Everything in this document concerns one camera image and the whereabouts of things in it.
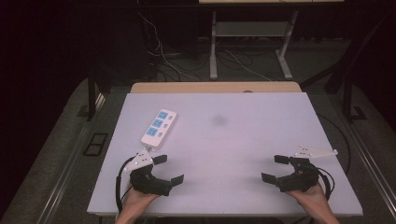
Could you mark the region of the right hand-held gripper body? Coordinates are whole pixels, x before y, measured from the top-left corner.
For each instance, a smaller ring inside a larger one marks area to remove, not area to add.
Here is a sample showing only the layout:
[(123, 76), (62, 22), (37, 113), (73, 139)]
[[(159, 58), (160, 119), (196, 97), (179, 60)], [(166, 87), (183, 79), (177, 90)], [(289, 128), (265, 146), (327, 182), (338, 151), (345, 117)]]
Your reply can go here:
[(318, 168), (310, 160), (316, 158), (336, 156), (336, 149), (322, 149), (300, 145), (289, 157), (294, 172), (291, 175), (276, 178), (276, 186), (281, 192), (300, 190), (307, 191), (318, 183), (321, 177), (325, 184), (325, 191), (332, 192), (335, 183), (330, 183), (331, 175)]

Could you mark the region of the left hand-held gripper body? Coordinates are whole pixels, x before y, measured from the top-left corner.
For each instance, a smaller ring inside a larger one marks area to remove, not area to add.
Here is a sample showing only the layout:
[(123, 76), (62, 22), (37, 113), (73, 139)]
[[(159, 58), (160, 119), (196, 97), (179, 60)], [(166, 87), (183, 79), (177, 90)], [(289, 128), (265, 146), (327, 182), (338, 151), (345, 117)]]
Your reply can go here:
[(140, 192), (168, 196), (173, 188), (170, 180), (162, 180), (152, 174), (153, 157), (145, 149), (128, 159), (123, 172), (130, 173), (131, 186)]

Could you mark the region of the person's right hand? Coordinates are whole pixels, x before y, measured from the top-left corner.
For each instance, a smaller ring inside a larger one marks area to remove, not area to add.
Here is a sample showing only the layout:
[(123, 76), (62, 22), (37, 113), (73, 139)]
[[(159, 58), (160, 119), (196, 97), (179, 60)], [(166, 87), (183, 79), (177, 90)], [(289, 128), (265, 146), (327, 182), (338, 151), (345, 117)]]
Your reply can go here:
[(322, 186), (319, 183), (305, 192), (300, 190), (292, 190), (287, 191), (287, 194), (294, 198), (297, 204), (299, 204), (305, 210), (305, 212), (307, 209), (325, 207), (330, 208)]

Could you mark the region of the grey metal stand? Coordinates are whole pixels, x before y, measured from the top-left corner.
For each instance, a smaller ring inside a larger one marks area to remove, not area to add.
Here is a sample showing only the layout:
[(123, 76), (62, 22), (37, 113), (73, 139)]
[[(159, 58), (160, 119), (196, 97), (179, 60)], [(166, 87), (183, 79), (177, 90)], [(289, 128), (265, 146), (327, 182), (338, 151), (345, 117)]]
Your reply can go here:
[(285, 79), (292, 74), (285, 54), (291, 40), (299, 11), (294, 10), (288, 21), (218, 21), (217, 12), (212, 12), (211, 44), (209, 54), (209, 78), (218, 79), (216, 43), (218, 37), (282, 37), (283, 45), (275, 51), (278, 64)]

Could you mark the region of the person's left hand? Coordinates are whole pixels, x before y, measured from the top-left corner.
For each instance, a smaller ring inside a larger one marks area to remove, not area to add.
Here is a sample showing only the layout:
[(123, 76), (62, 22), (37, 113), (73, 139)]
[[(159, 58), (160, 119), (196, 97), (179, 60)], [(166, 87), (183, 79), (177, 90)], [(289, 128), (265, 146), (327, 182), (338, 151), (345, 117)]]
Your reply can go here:
[(131, 188), (128, 191), (122, 213), (132, 217), (140, 217), (149, 205), (157, 198), (158, 195), (156, 194), (143, 193)]

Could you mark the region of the aluminium floor rail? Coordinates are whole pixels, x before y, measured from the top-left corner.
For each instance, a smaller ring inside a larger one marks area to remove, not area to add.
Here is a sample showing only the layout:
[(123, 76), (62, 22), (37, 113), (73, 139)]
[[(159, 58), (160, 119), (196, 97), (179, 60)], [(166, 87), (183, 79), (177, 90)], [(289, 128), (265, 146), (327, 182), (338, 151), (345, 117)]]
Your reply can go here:
[(90, 103), (101, 109), (106, 97), (102, 93), (74, 92), (43, 146), (37, 163), (48, 181), (48, 192), (35, 224), (50, 224), (76, 168), (82, 145), (91, 131)]
[(396, 220), (396, 133), (368, 120), (346, 124), (352, 145), (371, 177), (387, 210)]

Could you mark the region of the white foam board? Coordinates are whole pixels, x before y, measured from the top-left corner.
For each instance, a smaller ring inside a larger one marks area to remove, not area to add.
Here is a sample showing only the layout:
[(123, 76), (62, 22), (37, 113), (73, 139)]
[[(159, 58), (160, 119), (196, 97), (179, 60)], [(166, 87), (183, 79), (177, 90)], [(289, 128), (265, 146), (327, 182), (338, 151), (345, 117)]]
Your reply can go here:
[(299, 147), (330, 150), (329, 140), (303, 92), (130, 93), (98, 176), (88, 210), (117, 213), (116, 177), (121, 165), (143, 147), (141, 138), (162, 109), (177, 120), (157, 154), (168, 160), (152, 173), (184, 181), (147, 209), (165, 217), (294, 217), (293, 199), (262, 181), (284, 176), (289, 165), (274, 161)]

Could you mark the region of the black metal stand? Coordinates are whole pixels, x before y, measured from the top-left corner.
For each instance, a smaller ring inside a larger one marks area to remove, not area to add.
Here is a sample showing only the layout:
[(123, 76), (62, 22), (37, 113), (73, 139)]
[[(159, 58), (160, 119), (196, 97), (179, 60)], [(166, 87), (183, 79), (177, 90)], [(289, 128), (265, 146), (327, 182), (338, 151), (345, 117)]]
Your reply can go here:
[(305, 88), (327, 77), (324, 90), (343, 93), (342, 111), (348, 121), (361, 116), (352, 112), (353, 88), (358, 87), (396, 125), (396, 5), (356, 9), (348, 19), (350, 45), (336, 63), (300, 83)]
[(96, 112), (96, 91), (108, 92), (110, 84), (105, 75), (91, 68), (88, 71), (88, 120), (91, 120)]

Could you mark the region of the black floor socket frame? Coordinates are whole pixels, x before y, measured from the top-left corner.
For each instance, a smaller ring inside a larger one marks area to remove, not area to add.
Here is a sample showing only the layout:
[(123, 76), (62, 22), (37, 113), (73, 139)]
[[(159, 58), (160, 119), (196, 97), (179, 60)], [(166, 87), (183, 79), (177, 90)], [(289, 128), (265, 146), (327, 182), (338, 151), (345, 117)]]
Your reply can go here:
[(107, 139), (107, 133), (94, 133), (89, 144), (83, 151), (84, 156), (98, 157), (101, 155)]

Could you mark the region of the white power strip blue sockets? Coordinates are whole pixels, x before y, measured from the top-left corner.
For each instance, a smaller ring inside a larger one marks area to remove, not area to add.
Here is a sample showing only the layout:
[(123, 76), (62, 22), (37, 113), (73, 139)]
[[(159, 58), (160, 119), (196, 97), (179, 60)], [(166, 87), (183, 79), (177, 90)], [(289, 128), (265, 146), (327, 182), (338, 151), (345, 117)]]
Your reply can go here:
[(160, 147), (177, 119), (177, 113), (161, 109), (144, 132), (141, 142), (152, 148)]

